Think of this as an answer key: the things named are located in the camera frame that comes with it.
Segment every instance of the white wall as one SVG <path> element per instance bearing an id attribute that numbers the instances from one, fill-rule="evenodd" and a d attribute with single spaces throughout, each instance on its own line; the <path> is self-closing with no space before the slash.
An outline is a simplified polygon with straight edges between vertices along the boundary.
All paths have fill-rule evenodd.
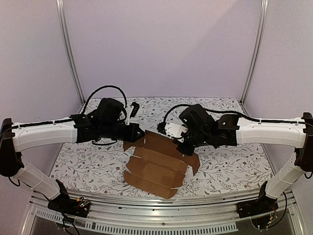
<path id="1" fill-rule="evenodd" d="M 0 120 L 32 122 L 76 113 L 55 1 L 0 2 Z M 58 145 L 23 152 L 49 173 Z M 0 234 L 18 234 L 31 190 L 0 176 Z"/>
<path id="2" fill-rule="evenodd" d="M 127 96 L 239 98 L 260 9 L 260 0 L 67 0 L 84 94 L 115 84 Z"/>
<path id="3" fill-rule="evenodd" d="M 269 1 L 268 18 L 252 87 L 249 114 L 292 118 L 313 113 L 313 0 Z M 293 149 L 267 146 L 277 169 Z M 313 234 L 313 181 L 302 177 L 292 187 L 306 225 Z"/>

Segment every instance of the patterned table surface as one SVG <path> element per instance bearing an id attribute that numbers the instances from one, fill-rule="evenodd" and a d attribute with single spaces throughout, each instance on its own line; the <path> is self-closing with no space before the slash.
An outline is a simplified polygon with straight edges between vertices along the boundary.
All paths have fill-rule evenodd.
<path id="1" fill-rule="evenodd" d="M 87 112 L 95 109 L 100 99 L 92 99 Z M 177 104 L 196 104 L 215 110 L 242 112 L 233 98 L 128 98 L 136 101 L 140 109 L 132 122 L 141 129 L 157 132 L 165 113 Z M 171 122 L 181 123 L 178 115 L 185 107 L 175 109 L 169 116 Z M 220 115 L 211 114 L 215 119 Z M 123 152 L 123 142 L 110 146 L 95 146 L 91 142 L 65 143 L 57 157 L 50 176 L 61 180 L 69 189 L 114 195 L 155 197 L 125 183 L 123 172 L 134 148 Z M 182 187 L 174 197 L 202 196 L 256 189 L 272 177 L 265 153 L 259 144 L 211 146 L 197 148 L 201 166 L 195 176 L 188 167 Z"/>

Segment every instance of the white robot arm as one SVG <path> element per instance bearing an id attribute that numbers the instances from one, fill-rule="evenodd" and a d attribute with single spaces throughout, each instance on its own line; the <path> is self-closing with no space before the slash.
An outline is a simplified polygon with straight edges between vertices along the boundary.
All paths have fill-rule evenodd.
<path id="1" fill-rule="evenodd" d="M 234 112 L 214 120 L 206 109 L 197 104 L 190 105 L 179 118 L 183 125 L 166 122 L 164 118 L 158 131 L 174 138 L 173 142 L 178 145 L 177 150 L 187 156 L 193 154 L 195 147 L 205 145 L 216 148 L 221 145 L 270 143 L 295 148 L 295 152 L 280 171 L 261 186 L 257 200 L 237 205 L 240 217 L 277 208 L 277 198 L 283 191 L 306 172 L 313 171 L 313 118 L 310 113 L 293 119 L 274 120 L 250 118 Z"/>
<path id="2" fill-rule="evenodd" d="M 60 120 L 27 124 L 12 123 L 7 118 L 0 132 L 0 175 L 15 178 L 42 193 L 49 200 L 48 207 L 52 210 L 86 217 L 89 200 L 70 199 L 60 181 L 44 175 L 26 158 L 22 158 L 21 152 L 47 144 L 97 142 L 101 138 L 134 142 L 144 136 L 139 125 L 129 121 L 137 110 L 136 103 L 125 109 L 119 101 L 104 98 L 98 108 L 88 115 L 71 115 Z"/>

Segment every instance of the metal pole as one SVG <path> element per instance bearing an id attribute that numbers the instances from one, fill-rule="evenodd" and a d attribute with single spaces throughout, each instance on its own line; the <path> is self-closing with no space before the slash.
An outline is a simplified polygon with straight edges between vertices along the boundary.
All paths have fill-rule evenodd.
<path id="1" fill-rule="evenodd" d="M 262 0 L 259 27 L 258 27 L 258 31 L 257 31 L 257 37 L 256 37 L 255 45 L 254 45 L 253 56 L 251 59 L 251 63 L 250 63 L 244 91 L 243 91 L 241 99 L 240 99 L 240 103 L 242 105 L 244 105 L 244 103 L 247 99 L 250 87 L 251 87 L 256 63 L 257 63 L 260 48 L 261 48 L 261 42 L 262 42 L 262 37 L 263 37 L 263 33 L 264 33 L 267 12 L 268 12 L 268 0 Z"/>
<path id="2" fill-rule="evenodd" d="M 76 88 L 76 92 L 77 92 L 79 101 L 83 104 L 83 103 L 85 103 L 85 98 L 84 98 L 81 83 L 79 81 L 79 77 L 78 77 L 78 73 L 77 73 L 77 69 L 76 69 L 75 61 L 74 61 L 74 57 L 73 57 L 73 52 L 72 52 L 70 42 L 69 42 L 69 36 L 68 36 L 68 31 L 67 31 L 67 22 L 66 22 L 66 18 L 65 18 L 63 0 L 56 0 L 56 3 L 57 3 L 57 10 L 58 10 L 58 16 L 59 16 L 59 21 L 60 21 L 62 38 L 63 38 L 63 42 L 64 42 L 65 51 L 67 54 L 67 59 L 68 59 L 70 71 L 72 74 L 72 78 L 74 81 L 74 85 Z"/>

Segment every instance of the brown cardboard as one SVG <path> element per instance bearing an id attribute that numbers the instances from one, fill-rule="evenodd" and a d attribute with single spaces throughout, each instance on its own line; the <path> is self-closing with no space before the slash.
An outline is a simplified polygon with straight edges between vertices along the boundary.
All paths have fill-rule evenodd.
<path id="1" fill-rule="evenodd" d="M 181 173 L 185 173 L 188 165 L 176 158 L 170 158 L 167 155 L 155 152 L 150 149 L 136 147 L 134 155 L 148 160 L 152 163 L 167 166 L 173 170 L 177 170 Z"/>
<path id="2" fill-rule="evenodd" d="M 151 131 L 146 130 L 145 138 L 141 138 L 135 143 L 124 142 L 124 151 L 132 146 L 143 147 L 179 159 L 192 167 L 193 175 L 198 172 L 200 167 L 200 161 L 197 154 L 194 153 L 191 157 L 183 156 L 183 154 L 176 150 L 176 146 L 172 143 L 171 139 Z"/>
<path id="3" fill-rule="evenodd" d="M 185 178 L 185 174 L 179 171 L 134 156 L 130 157 L 126 167 L 132 172 L 132 175 L 169 189 L 182 186 Z"/>
<path id="4" fill-rule="evenodd" d="M 160 197 L 164 197 L 166 199 L 173 197 L 177 193 L 177 189 L 171 189 L 155 184 L 136 175 L 132 175 L 127 171 L 124 171 L 124 179 L 128 184 L 133 185 L 136 188 L 142 189 Z"/>

